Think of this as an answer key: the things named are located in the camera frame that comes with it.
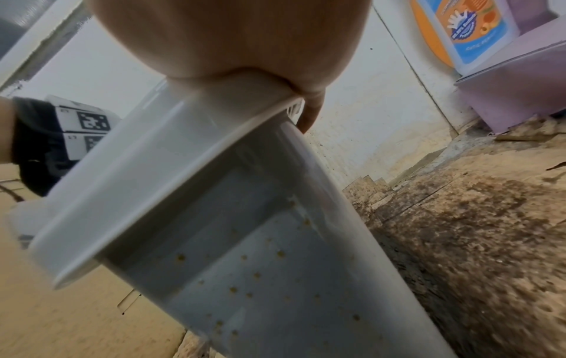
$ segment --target forearm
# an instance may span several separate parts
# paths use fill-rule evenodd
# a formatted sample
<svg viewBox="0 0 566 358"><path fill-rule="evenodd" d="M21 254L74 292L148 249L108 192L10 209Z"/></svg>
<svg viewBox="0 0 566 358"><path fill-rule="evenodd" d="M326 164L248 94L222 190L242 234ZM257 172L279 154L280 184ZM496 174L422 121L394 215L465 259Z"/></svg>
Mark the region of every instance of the forearm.
<svg viewBox="0 0 566 358"><path fill-rule="evenodd" d="M13 102L0 97L0 164L12 161L12 140L16 113Z"/></svg>

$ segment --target yellow surface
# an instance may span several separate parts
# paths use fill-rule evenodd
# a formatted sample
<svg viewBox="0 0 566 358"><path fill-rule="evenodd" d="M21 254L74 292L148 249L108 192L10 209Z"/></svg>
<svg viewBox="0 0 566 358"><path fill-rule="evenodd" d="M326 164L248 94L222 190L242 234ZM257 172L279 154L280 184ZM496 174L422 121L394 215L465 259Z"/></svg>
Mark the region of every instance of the yellow surface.
<svg viewBox="0 0 566 358"><path fill-rule="evenodd" d="M432 52L439 58L440 61L444 62L450 67L454 67L448 52L442 45L440 38L438 37L435 29L429 21L429 18L424 13L423 8L417 2L417 0L410 0L411 8L413 9L414 18L419 26L420 33L423 35L424 41L432 50Z"/></svg>
<svg viewBox="0 0 566 358"><path fill-rule="evenodd" d="M0 180L14 178L0 165ZM16 191L26 199L34 195ZM0 193L0 214L14 204ZM0 228L0 358L171 358L185 330L144 297L124 312L118 304L131 287L101 267L76 283L53 291Z"/></svg>

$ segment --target bottle label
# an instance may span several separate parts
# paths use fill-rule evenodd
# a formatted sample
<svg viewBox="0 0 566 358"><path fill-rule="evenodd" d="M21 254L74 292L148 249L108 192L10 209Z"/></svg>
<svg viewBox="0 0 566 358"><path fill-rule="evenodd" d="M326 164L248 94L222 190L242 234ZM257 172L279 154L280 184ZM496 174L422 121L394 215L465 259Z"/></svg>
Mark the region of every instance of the bottle label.
<svg viewBox="0 0 566 358"><path fill-rule="evenodd" d="M475 61L508 31L494 0L426 0L462 62Z"/></svg>

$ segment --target plastic bottle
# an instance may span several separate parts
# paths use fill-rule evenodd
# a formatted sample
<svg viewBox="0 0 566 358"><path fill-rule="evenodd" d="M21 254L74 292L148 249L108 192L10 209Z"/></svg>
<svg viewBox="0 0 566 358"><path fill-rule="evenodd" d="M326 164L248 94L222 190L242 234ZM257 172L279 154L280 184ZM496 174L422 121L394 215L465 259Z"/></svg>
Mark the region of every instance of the plastic bottle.
<svg viewBox="0 0 566 358"><path fill-rule="evenodd" d="M520 35L505 0L417 1L461 75L472 73Z"/></svg>

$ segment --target white plastic container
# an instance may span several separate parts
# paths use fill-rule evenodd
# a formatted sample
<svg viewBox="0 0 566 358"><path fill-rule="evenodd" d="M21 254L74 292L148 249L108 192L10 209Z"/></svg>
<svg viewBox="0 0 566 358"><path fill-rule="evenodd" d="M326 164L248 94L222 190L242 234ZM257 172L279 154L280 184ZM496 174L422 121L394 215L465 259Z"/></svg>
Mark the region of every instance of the white plastic container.
<svg viewBox="0 0 566 358"><path fill-rule="evenodd" d="M454 358L264 74L162 83L10 213L71 283L104 264L234 358Z"/></svg>
<svg viewBox="0 0 566 358"><path fill-rule="evenodd" d="M417 0L461 75L519 37L506 0Z"/></svg>

